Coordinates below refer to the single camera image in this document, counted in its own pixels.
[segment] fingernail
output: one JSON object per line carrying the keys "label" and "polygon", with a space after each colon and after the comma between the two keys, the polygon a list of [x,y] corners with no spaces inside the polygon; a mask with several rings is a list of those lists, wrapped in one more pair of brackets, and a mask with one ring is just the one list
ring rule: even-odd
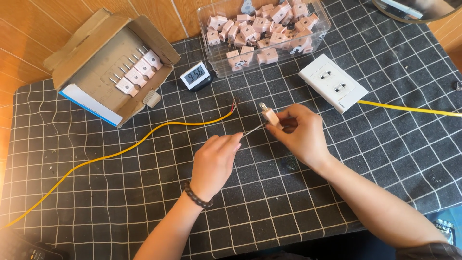
{"label": "fingernail", "polygon": [[241,145],[242,145],[241,143],[238,143],[237,146],[236,146],[236,148],[234,148],[234,152],[236,152],[237,150],[239,150],[239,148],[241,147]]}

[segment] round mirror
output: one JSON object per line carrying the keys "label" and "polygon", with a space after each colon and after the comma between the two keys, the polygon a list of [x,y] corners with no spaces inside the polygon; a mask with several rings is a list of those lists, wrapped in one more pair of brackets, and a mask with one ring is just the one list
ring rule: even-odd
{"label": "round mirror", "polygon": [[462,7],[462,0],[372,0],[372,2],[386,15],[406,23],[428,23],[451,15]]}

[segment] box flap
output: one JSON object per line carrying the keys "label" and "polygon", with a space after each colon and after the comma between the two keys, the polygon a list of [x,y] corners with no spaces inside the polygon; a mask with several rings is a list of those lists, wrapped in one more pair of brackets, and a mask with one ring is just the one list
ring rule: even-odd
{"label": "box flap", "polygon": [[152,48],[162,63],[176,64],[180,61],[180,55],[145,15],[133,20],[128,27]]}
{"label": "box flap", "polygon": [[53,71],[58,64],[66,58],[75,48],[77,48],[87,37],[112,13],[106,9],[101,8],[94,13],[69,39],[69,41],[59,51],[53,53],[50,57],[45,59],[43,66]]}
{"label": "box flap", "polygon": [[83,43],[72,51],[53,72],[53,84],[60,90],[131,19],[107,17]]}

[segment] digital clock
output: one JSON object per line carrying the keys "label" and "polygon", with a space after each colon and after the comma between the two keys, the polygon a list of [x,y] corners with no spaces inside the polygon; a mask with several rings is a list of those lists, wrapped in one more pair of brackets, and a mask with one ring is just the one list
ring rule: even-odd
{"label": "digital clock", "polygon": [[203,62],[200,62],[183,73],[180,79],[190,91],[196,92],[213,81],[213,74],[207,70]]}

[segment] sleeve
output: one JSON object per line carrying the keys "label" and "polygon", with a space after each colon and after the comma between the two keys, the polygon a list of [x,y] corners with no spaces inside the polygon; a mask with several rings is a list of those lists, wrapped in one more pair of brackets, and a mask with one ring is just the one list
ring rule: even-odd
{"label": "sleeve", "polygon": [[396,260],[462,260],[462,251],[446,243],[430,243],[396,250]]}

